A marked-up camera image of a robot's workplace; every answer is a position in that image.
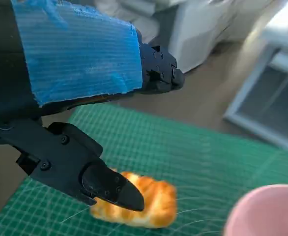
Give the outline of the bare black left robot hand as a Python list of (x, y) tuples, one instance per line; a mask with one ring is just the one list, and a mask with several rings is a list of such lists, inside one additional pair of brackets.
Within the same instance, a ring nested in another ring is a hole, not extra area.
[(129, 22), (65, 0), (0, 0), (0, 144), (20, 152), (28, 176), (81, 202), (144, 209), (100, 144), (69, 123), (44, 127), (42, 117), (183, 84), (176, 59)]

